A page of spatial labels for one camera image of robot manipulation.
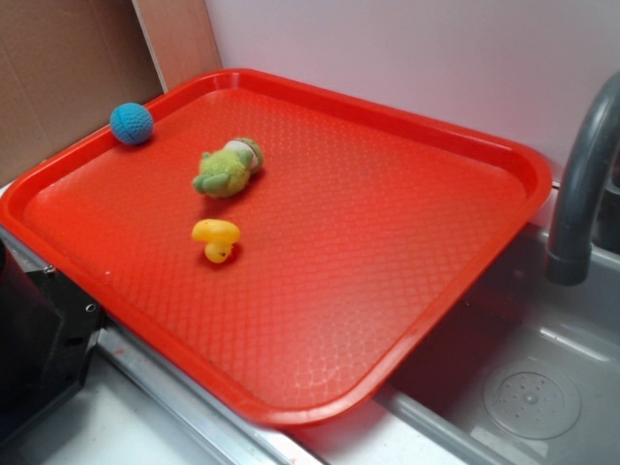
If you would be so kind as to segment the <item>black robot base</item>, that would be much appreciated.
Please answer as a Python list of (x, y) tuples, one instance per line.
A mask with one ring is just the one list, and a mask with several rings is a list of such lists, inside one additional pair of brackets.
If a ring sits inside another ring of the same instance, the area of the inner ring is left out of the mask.
[(84, 385), (100, 304), (61, 271), (25, 271), (1, 245), (1, 444)]

